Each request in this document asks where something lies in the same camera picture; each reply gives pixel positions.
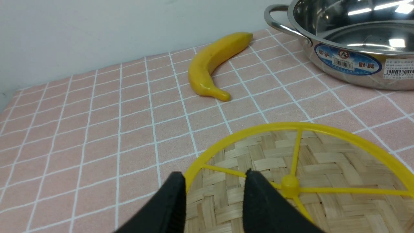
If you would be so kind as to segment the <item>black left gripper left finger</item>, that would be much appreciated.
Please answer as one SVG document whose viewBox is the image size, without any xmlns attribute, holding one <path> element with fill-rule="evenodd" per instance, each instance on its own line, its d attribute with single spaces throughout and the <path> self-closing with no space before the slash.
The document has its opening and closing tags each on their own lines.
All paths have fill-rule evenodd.
<svg viewBox="0 0 414 233">
<path fill-rule="evenodd" d="M 154 196 L 116 233 L 183 233 L 186 188 L 182 172 L 172 172 Z"/>
</svg>

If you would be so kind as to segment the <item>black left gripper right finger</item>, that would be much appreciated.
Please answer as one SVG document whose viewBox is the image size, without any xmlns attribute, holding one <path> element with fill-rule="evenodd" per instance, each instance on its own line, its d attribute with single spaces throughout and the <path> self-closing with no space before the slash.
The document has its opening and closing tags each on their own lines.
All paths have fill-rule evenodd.
<svg viewBox="0 0 414 233">
<path fill-rule="evenodd" d="M 246 172 L 243 199 L 245 233 L 322 233 L 259 171 Z"/>
</svg>

